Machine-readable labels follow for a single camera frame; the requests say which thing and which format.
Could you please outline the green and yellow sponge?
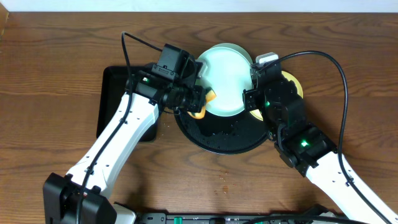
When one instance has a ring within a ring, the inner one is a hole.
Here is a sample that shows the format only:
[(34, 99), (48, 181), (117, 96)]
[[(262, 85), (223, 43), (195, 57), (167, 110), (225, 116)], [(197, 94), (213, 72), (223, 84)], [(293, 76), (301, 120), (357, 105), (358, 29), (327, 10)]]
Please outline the green and yellow sponge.
[(216, 98), (216, 93), (214, 92), (214, 90), (212, 88), (206, 89), (206, 95), (205, 95), (206, 101), (204, 106), (201, 108), (201, 111), (198, 113), (188, 112), (188, 114), (194, 119), (203, 119), (205, 117), (207, 104), (213, 101), (215, 98)]

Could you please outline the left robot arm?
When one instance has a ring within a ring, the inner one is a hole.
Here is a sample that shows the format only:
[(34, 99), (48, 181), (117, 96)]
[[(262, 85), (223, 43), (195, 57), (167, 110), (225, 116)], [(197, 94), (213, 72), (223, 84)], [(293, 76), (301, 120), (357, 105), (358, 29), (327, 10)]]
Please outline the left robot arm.
[(118, 175), (165, 108), (204, 110), (206, 90), (196, 82), (208, 66), (166, 44), (156, 63), (127, 67), (126, 91), (90, 150), (66, 175), (49, 175), (43, 186), (46, 223), (134, 223), (136, 213), (109, 198)]

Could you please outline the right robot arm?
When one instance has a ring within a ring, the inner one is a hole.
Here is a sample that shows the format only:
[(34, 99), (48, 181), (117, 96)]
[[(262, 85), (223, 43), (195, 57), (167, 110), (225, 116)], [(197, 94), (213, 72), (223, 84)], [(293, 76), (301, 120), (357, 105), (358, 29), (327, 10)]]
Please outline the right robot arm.
[(258, 110), (280, 157), (329, 196), (350, 220), (395, 223), (397, 214), (355, 173), (335, 144), (305, 115), (298, 84), (278, 60), (250, 66), (254, 88), (243, 92), (244, 107)]

